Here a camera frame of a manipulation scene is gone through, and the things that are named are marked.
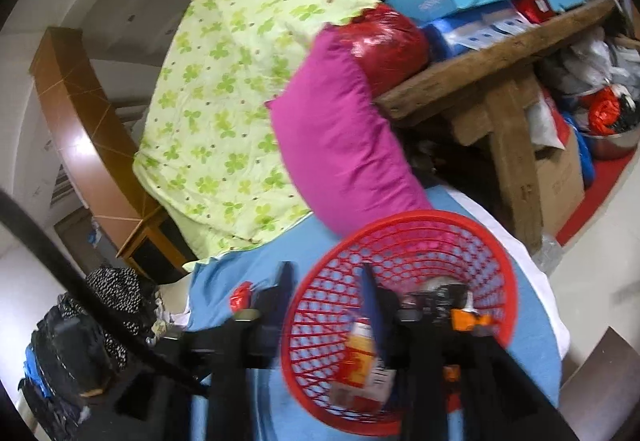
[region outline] floor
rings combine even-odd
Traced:
[[[580,365],[607,326],[640,351],[640,165],[632,159],[607,201],[564,248],[550,277]]]

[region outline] black and white patterned fabric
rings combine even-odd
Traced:
[[[144,339],[152,335],[151,325],[156,319],[155,284],[130,267],[109,264],[92,271],[85,282],[134,336]],[[64,319],[86,314],[80,303],[67,293],[58,297],[58,307]],[[119,370],[127,366],[127,350],[107,332],[104,333],[104,348]]]

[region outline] white sheet edge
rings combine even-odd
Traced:
[[[546,311],[546,315],[549,317],[551,323],[551,329],[556,336],[556,342],[558,342],[558,352],[560,358],[564,359],[569,350],[570,336],[569,330],[562,323],[560,315],[558,313],[558,306],[556,305],[556,298],[551,290],[549,280],[542,271],[538,269],[538,266],[531,260],[527,248],[518,239],[512,236],[502,225],[495,220],[489,212],[487,212],[477,202],[469,199],[462,192],[444,186],[447,193],[453,197],[460,206],[462,206],[467,212],[473,215],[478,221],[480,221],[494,237],[502,244],[509,254],[516,260],[520,266],[525,277],[529,280],[533,291],[536,292],[538,299],[542,303],[542,307]]]

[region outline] basket rim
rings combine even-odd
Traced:
[[[344,238],[340,243],[328,251],[315,266],[306,274],[306,277],[300,281],[296,291],[290,300],[289,308],[287,309],[287,315],[285,316],[282,341],[280,343],[280,366],[282,368],[282,374],[287,384],[289,392],[296,398],[296,401],[301,405],[311,416],[317,420],[325,423],[331,427],[337,428],[343,432],[356,434],[356,435],[369,435],[369,436],[390,436],[396,435],[400,432],[400,420],[401,413],[392,413],[389,415],[388,421],[383,423],[363,423],[359,421],[352,421],[345,419],[341,416],[334,415],[327,412],[324,408],[319,407],[311,398],[309,398],[300,388],[296,381],[296,374],[292,369],[292,362],[289,356],[289,344],[291,339],[291,328],[293,325],[293,319],[296,314],[296,306],[294,302],[299,302],[303,297],[305,291],[308,289],[310,282],[324,269],[329,261],[331,261],[338,253],[340,253],[345,247],[359,241],[363,237],[374,233],[380,228],[388,227],[389,225],[396,225],[407,221],[415,221],[423,218],[425,220],[431,219],[434,221],[440,221],[449,225],[454,225],[470,233],[473,233],[476,237],[481,239],[484,244],[491,250],[498,265],[500,265],[500,271],[504,278],[505,289],[505,303],[504,303],[504,321],[500,326],[500,333],[496,336],[498,342],[506,347],[511,337],[513,336],[513,329],[515,326],[517,311],[518,311],[518,285],[516,283],[515,274],[511,261],[504,250],[502,244],[496,239],[493,234],[485,228],[482,224],[473,218],[466,217],[466,215],[456,214],[454,212],[447,212],[444,210],[412,210],[409,212],[402,212],[400,214],[393,215],[391,217],[380,218],[374,221],[370,225],[352,233],[348,237]]]

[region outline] green floral blanket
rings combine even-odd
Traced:
[[[134,172],[205,259],[308,214],[264,106],[322,26],[376,0],[193,0],[162,66]]]

